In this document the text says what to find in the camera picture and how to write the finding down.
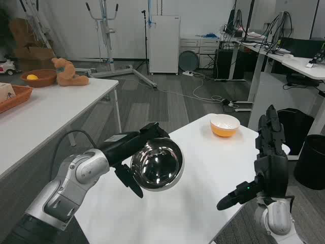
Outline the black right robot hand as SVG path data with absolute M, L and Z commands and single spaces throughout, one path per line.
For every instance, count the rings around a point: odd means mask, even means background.
M 270 105 L 258 121 L 258 137 L 255 148 L 259 151 L 254 161 L 255 178 L 242 182 L 217 204 L 218 210 L 244 204 L 259 193 L 269 198 L 285 197 L 288 185 L 288 158 L 282 145 L 285 142 L 283 124 L 277 110 Z

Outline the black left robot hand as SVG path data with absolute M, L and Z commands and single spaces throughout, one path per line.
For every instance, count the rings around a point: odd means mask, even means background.
M 104 141 L 98 149 L 106 156 L 109 166 L 115 169 L 115 174 L 119 180 L 130 188 L 138 197 L 143 198 L 140 186 L 133 178 L 133 174 L 128 165 L 122 162 L 139 152 L 150 139 L 169 138 L 169 134 L 163 130 L 159 123 L 149 123 L 139 131 L 120 133 L 121 139 L 117 141 Z

